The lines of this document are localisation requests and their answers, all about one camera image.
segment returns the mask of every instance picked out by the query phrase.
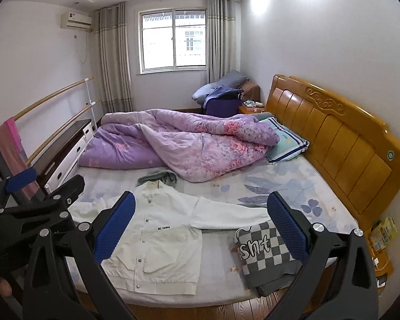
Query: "pink towel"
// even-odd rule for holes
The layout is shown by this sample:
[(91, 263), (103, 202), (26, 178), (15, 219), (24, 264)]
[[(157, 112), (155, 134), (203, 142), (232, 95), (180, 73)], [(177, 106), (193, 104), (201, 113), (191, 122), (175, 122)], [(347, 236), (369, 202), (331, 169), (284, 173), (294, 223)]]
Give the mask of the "pink towel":
[(19, 135), (18, 128), (16, 127), (15, 120), (13, 119), (13, 117), (6, 120), (5, 124), (9, 128), (16, 149), (18, 150), (19, 153), (23, 152), (24, 148), (22, 147), (21, 136)]
[[(12, 175), (16, 176), (27, 169), (25, 162), (21, 159), (21, 156), (19, 155), (19, 152), (15, 146), (13, 136), (7, 122), (3, 125), (0, 125), (0, 152), (2, 153), (3, 159), (9, 167)], [(24, 192), (25, 196), (31, 200), (31, 198), (39, 189), (40, 188), (37, 182), (32, 182), (24, 187), (22, 191)]]

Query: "blue foam pad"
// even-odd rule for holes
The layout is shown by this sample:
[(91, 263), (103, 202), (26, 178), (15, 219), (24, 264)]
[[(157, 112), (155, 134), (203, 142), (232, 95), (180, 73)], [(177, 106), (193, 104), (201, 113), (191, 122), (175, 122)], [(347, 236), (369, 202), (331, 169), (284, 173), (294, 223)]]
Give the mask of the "blue foam pad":
[(267, 210), (290, 254), (305, 264), (308, 260), (307, 238), (275, 194), (268, 196)]
[(135, 213), (135, 196), (128, 194), (117, 203), (117, 208), (96, 235), (93, 257), (96, 263), (110, 258), (123, 232)]
[(21, 173), (18, 173), (16, 176), (7, 180), (6, 183), (6, 192), (16, 192), (26, 187), (28, 184), (31, 184), (37, 179), (37, 172), (34, 167), (30, 167)]

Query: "wooden headboard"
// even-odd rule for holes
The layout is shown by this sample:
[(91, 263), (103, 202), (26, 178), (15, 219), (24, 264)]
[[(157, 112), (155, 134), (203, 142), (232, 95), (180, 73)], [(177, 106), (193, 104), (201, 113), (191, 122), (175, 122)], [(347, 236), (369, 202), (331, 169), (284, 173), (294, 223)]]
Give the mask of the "wooden headboard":
[(400, 141), (388, 125), (336, 93), (280, 74), (266, 110), (310, 141), (307, 160), (369, 229), (400, 189)]

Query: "mattress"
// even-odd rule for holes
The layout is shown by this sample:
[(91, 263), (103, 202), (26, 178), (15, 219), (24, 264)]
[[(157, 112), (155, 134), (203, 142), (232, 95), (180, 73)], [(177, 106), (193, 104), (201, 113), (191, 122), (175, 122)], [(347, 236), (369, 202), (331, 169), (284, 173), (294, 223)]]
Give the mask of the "mattress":
[[(86, 183), (79, 200), (93, 202), (134, 190), (138, 178), (162, 169), (165, 168), (111, 171), (79, 167), (73, 174), (82, 175)], [(329, 185), (302, 155), (274, 165), (261, 159), (203, 183), (179, 178), (176, 190), (244, 206), (266, 206), (268, 194), (278, 191), (291, 208), (302, 211), (311, 223), (322, 223), (336, 233), (350, 233), (358, 227)], [(243, 284), (234, 235), (235, 230), (203, 232), (201, 271), (195, 295), (150, 295), (116, 290), (126, 303), (149, 307), (202, 307), (256, 298), (257, 295)], [(68, 258), (68, 263), (76, 288), (86, 292), (74, 259)]]

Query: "gray curtain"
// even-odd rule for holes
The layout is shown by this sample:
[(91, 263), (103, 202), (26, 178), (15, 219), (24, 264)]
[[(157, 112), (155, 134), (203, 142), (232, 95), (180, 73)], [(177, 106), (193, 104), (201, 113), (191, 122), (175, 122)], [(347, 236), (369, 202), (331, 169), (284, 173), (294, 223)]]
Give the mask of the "gray curtain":
[(235, 0), (209, 0), (207, 39), (211, 83), (236, 68)]
[(94, 13), (96, 72), (104, 113), (131, 112), (127, 59), (126, 7), (124, 3)]

